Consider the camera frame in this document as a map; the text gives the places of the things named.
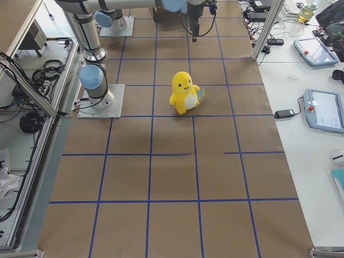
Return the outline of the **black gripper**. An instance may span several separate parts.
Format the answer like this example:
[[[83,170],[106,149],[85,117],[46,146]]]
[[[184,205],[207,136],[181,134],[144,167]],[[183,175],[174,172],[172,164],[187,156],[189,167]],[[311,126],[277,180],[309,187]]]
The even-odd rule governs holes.
[[[190,17],[192,42],[197,42],[199,37],[199,21],[203,15],[204,0],[187,0],[187,14]]]

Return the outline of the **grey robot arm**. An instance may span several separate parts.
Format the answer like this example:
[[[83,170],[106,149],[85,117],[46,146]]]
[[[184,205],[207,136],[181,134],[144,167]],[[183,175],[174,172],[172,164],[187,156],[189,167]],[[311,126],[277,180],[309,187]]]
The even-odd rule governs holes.
[[[115,20],[123,21],[122,9],[163,8],[169,12],[181,12],[190,19],[193,39],[199,35],[199,18],[208,1],[56,1],[61,7],[78,43],[82,46],[86,66],[79,78],[89,97],[85,110],[108,110],[114,96],[108,86],[106,69],[109,56],[102,48],[95,21],[102,27],[112,27]]]
[[[169,12],[187,13],[187,1],[56,1],[68,13],[73,15],[78,33],[87,38],[96,38],[94,13],[105,17],[106,25],[112,26],[115,19],[121,19],[123,9],[163,8]]]

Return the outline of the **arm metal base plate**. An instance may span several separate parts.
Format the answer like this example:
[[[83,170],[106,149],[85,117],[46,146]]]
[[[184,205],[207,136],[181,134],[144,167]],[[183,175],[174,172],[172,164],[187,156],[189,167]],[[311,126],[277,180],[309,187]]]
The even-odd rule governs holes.
[[[102,27],[99,36],[103,38],[131,37],[133,34],[135,18],[132,16],[121,17],[116,20],[101,21]]]
[[[102,101],[99,102],[99,100],[89,98],[87,91],[84,90],[83,98],[87,98],[87,100],[81,103],[81,107],[78,110],[78,118],[120,118],[124,92],[124,84],[109,84],[107,94],[102,99]]]

